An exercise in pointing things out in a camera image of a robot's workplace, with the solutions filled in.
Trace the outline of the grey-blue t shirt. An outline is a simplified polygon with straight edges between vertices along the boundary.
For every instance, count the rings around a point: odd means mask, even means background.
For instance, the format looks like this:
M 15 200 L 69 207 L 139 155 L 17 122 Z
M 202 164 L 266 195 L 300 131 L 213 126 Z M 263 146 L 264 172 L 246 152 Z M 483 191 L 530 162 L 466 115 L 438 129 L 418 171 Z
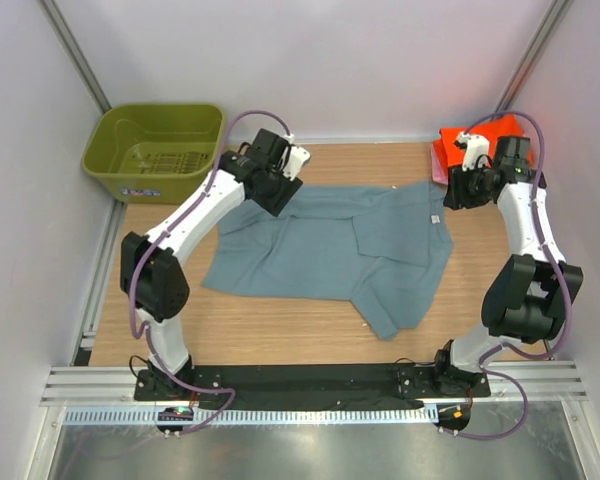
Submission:
M 278 216 L 247 200 L 218 224 L 205 287 L 350 302 L 377 338 L 415 329 L 453 250 L 442 189 L 304 186 Z

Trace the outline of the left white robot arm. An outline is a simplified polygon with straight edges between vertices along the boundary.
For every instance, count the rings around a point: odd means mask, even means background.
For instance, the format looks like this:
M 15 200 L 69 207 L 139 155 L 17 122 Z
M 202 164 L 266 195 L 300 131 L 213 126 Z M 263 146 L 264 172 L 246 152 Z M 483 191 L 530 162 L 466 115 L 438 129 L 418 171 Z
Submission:
M 222 153 L 200 187 L 162 223 L 124 237 L 120 288 L 129 300 L 131 332 L 146 339 L 149 369 L 169 399 L 184 398 L 193 384 L 180 318 L 190 295 L 184 273 L 189 257 L 220 220 L 248 200 L 279 215 L 302 186 L 299 174 L 310 159 L 292 135 L 262 129 L 240 150 Z

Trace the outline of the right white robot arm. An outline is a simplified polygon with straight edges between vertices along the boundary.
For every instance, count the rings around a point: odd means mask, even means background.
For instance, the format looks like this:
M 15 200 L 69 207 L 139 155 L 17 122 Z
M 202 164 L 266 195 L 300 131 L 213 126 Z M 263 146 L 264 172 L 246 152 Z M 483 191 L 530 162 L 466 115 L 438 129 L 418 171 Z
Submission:
M 436 353 L 430 381 L 444 396 L 478 386 L 485 367 L 503 351 L 522 355 L 525 345 L 566 334 L 584 280 L 554 239 L 546 181 L 541 165 L 529 161 L 529 138 L 503 136 L 490 143 L 461 132 L 454 144 L 464 156 L 448 170 L 444 204 L 460 210 L 494 203 L 510 256 L 484 296 L 479 325 Z

